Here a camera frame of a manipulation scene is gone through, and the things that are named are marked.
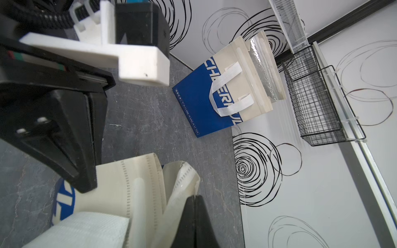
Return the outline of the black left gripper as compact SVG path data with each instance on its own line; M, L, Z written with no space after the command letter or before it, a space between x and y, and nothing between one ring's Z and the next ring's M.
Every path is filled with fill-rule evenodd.
M1 37L1 102L14 102L1 107L1 139L80 193L92 191L108 107L104 92L115 85L110 72Z

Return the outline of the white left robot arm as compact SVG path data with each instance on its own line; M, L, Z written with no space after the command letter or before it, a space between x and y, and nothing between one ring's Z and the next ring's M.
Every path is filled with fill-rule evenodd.
M111 73L23 44L29 31L70 29L98 1L45 8L1 1L1 139L58 173L81 193L97 187Z

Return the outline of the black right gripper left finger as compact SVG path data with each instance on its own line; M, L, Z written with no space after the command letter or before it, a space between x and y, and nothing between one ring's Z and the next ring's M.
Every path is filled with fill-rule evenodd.
M188 197L172 248L195 248L195 196Z

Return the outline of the blue beige bag first row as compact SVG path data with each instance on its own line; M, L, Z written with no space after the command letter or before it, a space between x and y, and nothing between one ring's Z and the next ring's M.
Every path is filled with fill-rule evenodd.
M286 93L264 31L236 38L173 87L195 134L202 137L273 110Z

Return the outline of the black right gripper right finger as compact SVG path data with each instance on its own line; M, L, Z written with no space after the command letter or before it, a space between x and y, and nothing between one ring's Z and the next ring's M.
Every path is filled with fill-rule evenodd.
M195 248L220 248L208 211L202 196L197 196L194 203Z

